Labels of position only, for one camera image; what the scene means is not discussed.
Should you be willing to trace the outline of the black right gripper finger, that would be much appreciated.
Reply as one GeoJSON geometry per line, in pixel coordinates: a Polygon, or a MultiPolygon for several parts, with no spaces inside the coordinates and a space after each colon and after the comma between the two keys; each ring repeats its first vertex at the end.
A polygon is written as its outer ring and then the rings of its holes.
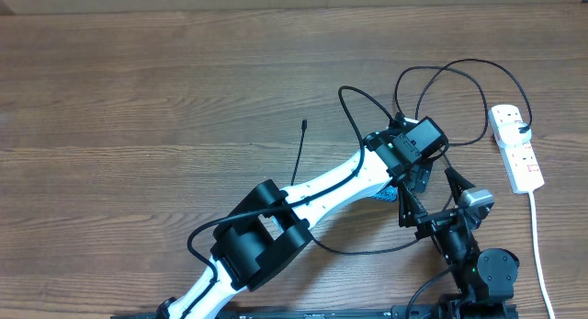
{"type": "Polygon", "coordinates": [[[469,182],[453,167],[448,167],[445,170],[445,174],[455,203],[458,203],[460,196],[465,190],[475,187],[473,183],[469,182]]]}
{"type": "Polygon", "coordinates": [[[416,226],[428,215],[420,200],[404,184],[398,186],[398,200],[400,227],[416,226]]]}

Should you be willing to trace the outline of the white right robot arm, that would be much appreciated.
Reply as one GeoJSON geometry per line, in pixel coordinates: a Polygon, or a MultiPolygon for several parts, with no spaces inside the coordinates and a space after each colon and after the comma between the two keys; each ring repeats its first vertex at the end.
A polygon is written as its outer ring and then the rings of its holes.
{"type": "Polygon", "coordinates": [[[474,186],[454,168],[445,171],[452,209],[429,213],[404,184],[398,186],[399,225],[414,227],[415,238],[430,238],[447,268],[421,286],[405,305],[393,305],[393,318],[516,318],[514,297],[520,261],[503,248],[481,250],[474,237],[489,215],[494,199],[486,188],[474,186]],[[419,307],[418,297],[444,276],[450,275],[458,291],[443,294],[435,304],[419,307]]]}

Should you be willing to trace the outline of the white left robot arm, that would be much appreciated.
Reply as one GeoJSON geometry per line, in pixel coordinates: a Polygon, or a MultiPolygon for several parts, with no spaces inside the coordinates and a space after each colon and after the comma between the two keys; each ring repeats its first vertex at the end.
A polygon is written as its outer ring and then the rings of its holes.
{"type": "Polygon", "coordinates": [[[216,240],[210,256],[192,254],[206,270],[179,299],[157,309],[159,318],[213,318],[243,290],[255,291],[279,274],[311,241],[324,217],[388,185],[401,186],[411,169],[448,144],[430,118],[360,138],[359,150],[333,170],[305,183],[257,185],[226,217],[206,222],[216,240]]]}

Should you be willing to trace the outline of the Galaxy smartphone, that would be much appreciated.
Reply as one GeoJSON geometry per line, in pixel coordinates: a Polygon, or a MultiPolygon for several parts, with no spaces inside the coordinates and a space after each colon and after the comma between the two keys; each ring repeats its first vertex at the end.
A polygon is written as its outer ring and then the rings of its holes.
{"type": "Polygon", "coordinates": [[[392,186],[388,186],[377,192],[372,196],[372,199],[394,202],[398,198],[398,189],[392,186]]]}

